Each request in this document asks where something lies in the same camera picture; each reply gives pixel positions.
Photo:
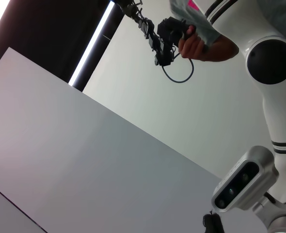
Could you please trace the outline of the person's bare hand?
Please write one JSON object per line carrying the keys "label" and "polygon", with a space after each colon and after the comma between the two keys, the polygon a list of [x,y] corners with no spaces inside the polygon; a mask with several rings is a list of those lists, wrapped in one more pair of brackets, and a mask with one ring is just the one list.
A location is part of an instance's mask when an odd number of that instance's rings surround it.
{"label": "person's bare hand", "polygon": [[204,61],[204,41],[198,36],[195,26],[190,25],[186,31],[187,39],[180,38],[178,52],[185,59]]}

